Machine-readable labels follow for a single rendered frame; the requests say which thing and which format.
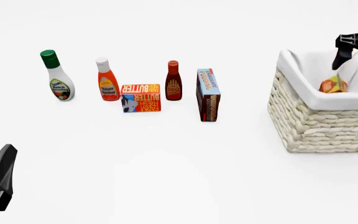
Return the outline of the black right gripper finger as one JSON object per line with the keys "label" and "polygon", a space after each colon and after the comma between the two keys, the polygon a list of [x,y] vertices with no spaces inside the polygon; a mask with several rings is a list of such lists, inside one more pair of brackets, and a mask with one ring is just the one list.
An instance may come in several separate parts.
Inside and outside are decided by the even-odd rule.
{"label": "black right gripper finger", "polygon": [[341,65],[352,58],[352,47],[340,47],[332,64],[332,69],[337,70]]}

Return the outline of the orange juice carton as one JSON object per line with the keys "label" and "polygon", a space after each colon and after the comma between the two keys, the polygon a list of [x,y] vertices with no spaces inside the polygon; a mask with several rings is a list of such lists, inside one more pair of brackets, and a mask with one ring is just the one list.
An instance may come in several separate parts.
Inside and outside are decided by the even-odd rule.
{"label": "orange juice carton", "polygon": [[330,77],[321,82],[319,91],[322,93],[347,93],[357,70],[358,50],[353,50],[352,58],[343,63],[337,70],[333,70]]}

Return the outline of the white wicker basket with liner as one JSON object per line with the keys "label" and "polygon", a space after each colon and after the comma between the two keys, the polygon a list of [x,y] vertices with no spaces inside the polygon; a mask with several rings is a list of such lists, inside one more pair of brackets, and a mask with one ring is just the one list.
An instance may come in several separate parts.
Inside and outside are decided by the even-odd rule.
{"label": "white wicker basket with liner", "polygon": [[347,93],[322,93],[336,51],[282,50],[268,112],[288,152],[358,152],[358,70]]}

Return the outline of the ranch dressing bottle green cap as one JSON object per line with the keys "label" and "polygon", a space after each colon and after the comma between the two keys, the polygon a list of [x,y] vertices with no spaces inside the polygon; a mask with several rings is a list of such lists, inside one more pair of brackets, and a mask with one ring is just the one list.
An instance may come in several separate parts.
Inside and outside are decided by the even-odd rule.
{"label": "ranch dressing bottle green cap", "polygon": [[54,50],[44,50],[40,56],[48,70],[49,87],[60,101],[71,100],[75,96],[75,86],[64,72]]}

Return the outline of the tomato ketchup bottle white cap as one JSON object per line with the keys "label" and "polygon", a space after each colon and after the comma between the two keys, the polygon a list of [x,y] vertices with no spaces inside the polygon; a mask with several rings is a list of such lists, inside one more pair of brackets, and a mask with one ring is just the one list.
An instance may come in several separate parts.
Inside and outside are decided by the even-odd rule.
{"label": "tomato ketchup bottle white cap", "polygon": [[108,59],[100,57],[96,59],[98,67],[98,84],[101,97],[106,101],[116,101],[120,98],[119,85],[116,77],[110,69]]}

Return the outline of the chocolate pudding box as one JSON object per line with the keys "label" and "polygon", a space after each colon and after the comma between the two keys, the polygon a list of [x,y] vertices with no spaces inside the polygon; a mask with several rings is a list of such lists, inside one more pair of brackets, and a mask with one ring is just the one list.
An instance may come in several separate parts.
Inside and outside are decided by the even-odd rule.
{"label": "chocolate pudding box", "polygon": [[196,98],[202,122],[215,122],[221,93],[211,68],[199,68],[196,80]]}

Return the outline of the red butter box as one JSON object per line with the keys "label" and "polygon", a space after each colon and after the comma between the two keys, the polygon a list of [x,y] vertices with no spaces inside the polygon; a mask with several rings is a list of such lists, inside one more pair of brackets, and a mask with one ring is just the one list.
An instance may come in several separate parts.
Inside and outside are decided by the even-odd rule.
{"label": "red butter box", "polygon": [[121,104],[125,113],[161,111],[160,85],[123,85]]}

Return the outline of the dark red BBQ sauce bottle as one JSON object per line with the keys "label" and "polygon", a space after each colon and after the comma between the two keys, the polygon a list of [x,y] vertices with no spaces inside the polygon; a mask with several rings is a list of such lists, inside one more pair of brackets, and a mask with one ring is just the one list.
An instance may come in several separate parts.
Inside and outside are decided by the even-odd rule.
{"label": "dark red BBQ sauce bottle", "polygon": [[165,96],[167,100],[177,101],[182,98],[182,83],[177,61],[168,62],[168,74],[165,82]]}

